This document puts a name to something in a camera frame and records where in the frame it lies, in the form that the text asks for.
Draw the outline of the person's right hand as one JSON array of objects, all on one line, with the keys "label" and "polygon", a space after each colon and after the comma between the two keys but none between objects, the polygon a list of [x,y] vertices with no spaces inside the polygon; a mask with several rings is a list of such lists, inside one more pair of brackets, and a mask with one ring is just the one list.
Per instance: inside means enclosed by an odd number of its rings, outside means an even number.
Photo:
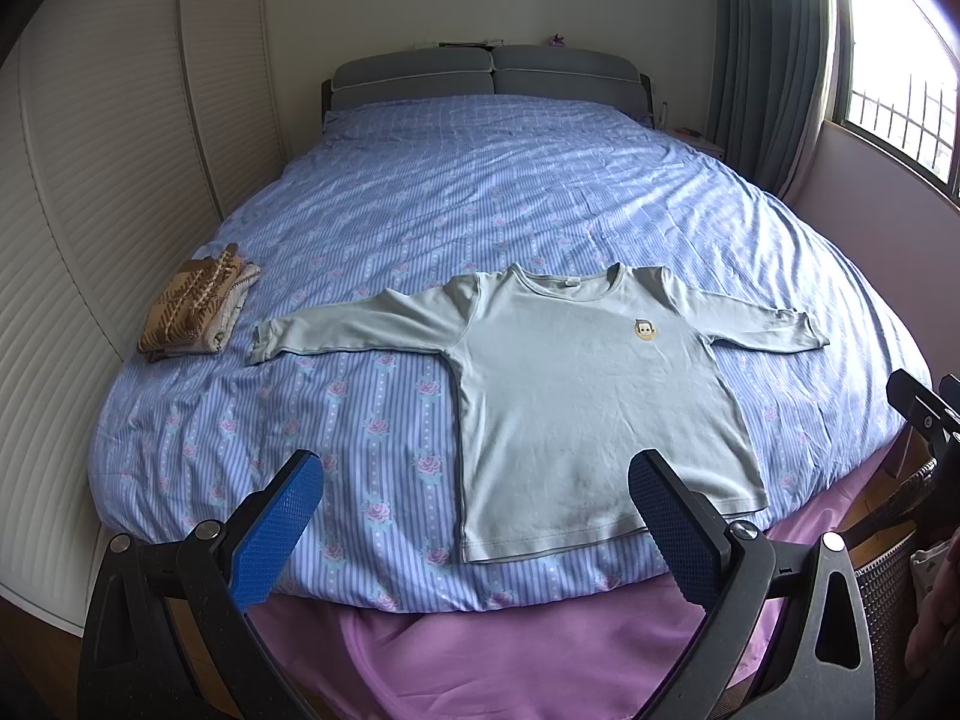
[{"label": "person's right hand", "polygon": [[905,667],[918,679],[942,652],[949,632],[958,622],[958,541],[950,545],[932,590],[921,603],[918,622],[908,639]]}]

